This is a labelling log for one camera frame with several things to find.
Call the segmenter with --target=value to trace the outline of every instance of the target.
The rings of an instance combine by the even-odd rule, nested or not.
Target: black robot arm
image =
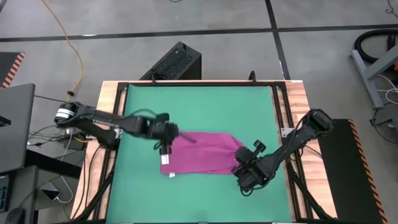
[[[232,170],[232,173],[238,178],[242,191],[248,192],[265,187],[275,177],[281,162],[296,150],[303,148],[309,140],[319,138],[333,128],[333,120],[322,110],[310,110],[300,123],[302,127],[298,129],[297,125],[287,135],[286,143],[272,154],[257,157],[266,148],[258,140],[254,143],[256,147],[254,152],[246,147],[240,147],[236,151],[235,157],[239,165]]]
[[[159,140],[160,154],[171,154],[171,144],[178,136],[178,127],[169,122],[169,114],[157,114],[154,118],[147,116],[120,116],[79,102],[64,103],[60,106],[54,119],[59,128],[78,128],[86,134],[97,138],[107,149],[117,149],[117,134],[114,130],[102,129],[95,125],[105,124],[144,139]]]

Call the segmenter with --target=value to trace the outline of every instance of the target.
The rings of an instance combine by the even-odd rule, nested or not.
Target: orange and black striped tape
[[[7,74],[6,79],[3,81],[2,85],[0,86],[0,88],[8,88],[11,85],[12,80],[14,79],[19,66],[22,63],[22,60],[25,57],[25,53],[21,52],[17,58],[15,59],[15,62],[12,64],[12,67],[9,71],[9,73]]]
[[[369,169],[368,162],[366,161],[365,154],[363,152],[362,145],[361,145],[361,143],[359,141],[358,133],[356,131],[354,122],[351,119],[348,119],[348,122],[351,124],[351,129],[352,129],[353,134],[354,134],[354,138],[355,138],[355,141],[356,141],[356,145],[358,147],[358,151],[359,151],[359,153],[361,155],[363,167],[365,168],[366,175],[368,175],[369,185],[371,186],[371,189],[373,191],[373,197],[374,197],[374,199],[376,201],[377,208],[379,209],[381,220],[382,220],[383,224],[388,224],[387,217],[386,217],[386,214],[384,213],[383,206],[381,205],[381,201],[380,201],[380,198],[379,198],[379,194],[377,193],[376,186],[374,185],[373,178],[372,178],[372,173],[371,173],[371,171]]]

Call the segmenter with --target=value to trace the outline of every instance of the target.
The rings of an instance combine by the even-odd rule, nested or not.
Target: green table surface
[[[125,114],[167,112],[182,131],[229,133],[250,149],[259,139],[271,153],[279,147],[273,107],[266,86],[131,85]],[[243,197],[233,175],[162,175],[154,144],[123,134],[107,223],[292,221],[281,167],[267,187]]]

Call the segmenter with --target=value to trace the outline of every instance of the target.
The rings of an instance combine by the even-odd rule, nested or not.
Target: gray floor
[[[117,34],[175,30],[269,28],[263,0],[48,0],[70,35]],[[398,19],[384,12],[382,0],[272,0],[278,27],[355,26],[396,24]],[[392,0],[398,10],[398,4]],[[0,13],[1,37],[62,35],[57,23],[39,0],[8,0]],[[303,80],[310,106],[323,108],[334,118],[354,120],[369,166],[390,223],[398,220],[398,148],[385,142],[369,124],[371,101],[351,59],[353,42],[366,30],[281,33],[291,79]],[[274,38],[264,34],[187,35],[128,39],[74,40],[85,63],[85,76],[77,99],[96,105],[103,80],[140,78],[177,41],[203,54],[204,79],[247,79],[251,70],[259,78],[280,80],[282,72]],[[385,51],[385,38],[367,41],[368,52]],[[65,99],[79,76],[79,64],[65,41],[3,42],[0,51],[25,52],[25,59],[12,85],[35,83],[36,94]],[[53,123],[57,102],[35,99],[31,130]],[[389,105],[386,111],[394,111]],[[398,139],[388,129],[382,132]],[[33,148],[49,156],[59,156],[63,148],[47,144]],[[67,161],[77,162],[82,155]],[[40,174],[40,182],[52,174]],[[72,188],[77,182],[68,179]],[[61,180],[55,183],[70,193]],[[39,204],[41,208],[51,205]],[[62,207],[41,210],[39,223],[65,221]]]

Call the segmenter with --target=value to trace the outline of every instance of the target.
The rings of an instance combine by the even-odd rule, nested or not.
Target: pink fabric
[[[238,163],[234,160],[235,151],[243,143],[230,134],[185,133],[196,140],[192,142],[179,136],[172,144],[169,164],[161,165],[161,173],[176,174],[232,174],[231,169]]]

